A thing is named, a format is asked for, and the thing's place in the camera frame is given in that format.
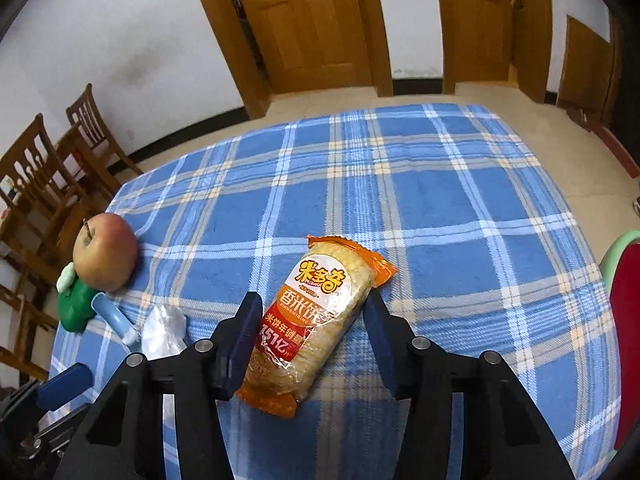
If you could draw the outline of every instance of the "red chair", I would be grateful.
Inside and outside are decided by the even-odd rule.
[[[618,334],[621,392],[616,449],[640,419],[640,231],[619,237],[605,254],[600,270]]]

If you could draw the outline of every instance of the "blue handle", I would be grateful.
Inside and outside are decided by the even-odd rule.
[[[132,352],[140,352],[140,334],[104,292],[98,292],[91,308],[99,314]]]
[[[46,383],[42,383],[38,388],[36,405],[43,410],[53,412],[93,385],[94,375],[91,370],[82,363],[76,363]]]

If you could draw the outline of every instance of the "table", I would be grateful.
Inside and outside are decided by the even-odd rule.
[[[598,266],[536,157],[485,108],[411,105],[272,126],[145,173],[108,210],[140,240],[142,264],[113,297],[138,327],[166,303],[188,316],[189,342],[207,337],[246,291],[268,306],[303,236],[343,234],[399,268],[383,297],[416,333],[447,351],[505,356],[578,478],[606,464],[620,372]],[[60,328],[52,375],[86,363],[93,400],[125,355],[101,320],[82,336]],[[383,387],[359,316],[296,418],[237,399],[219,414],[236,478],[386,479],[407,409]],[[178,478],[170,420],[164,439],[168,478]]]

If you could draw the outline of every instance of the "rice cracker package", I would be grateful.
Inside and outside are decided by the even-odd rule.
[[[371,287],[396,272],[380,254],[351,240],[307,238],[309,250],[262,317],[236,392],[251,406],[283,418],[295,415]]]

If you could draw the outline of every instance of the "green figurine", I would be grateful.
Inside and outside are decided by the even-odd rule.
[[[62,270],[56,288],[62,327],[68,332],[83,332],[87,322],[95,316],[91,300],[98,291],[78,278],[72,262]]]

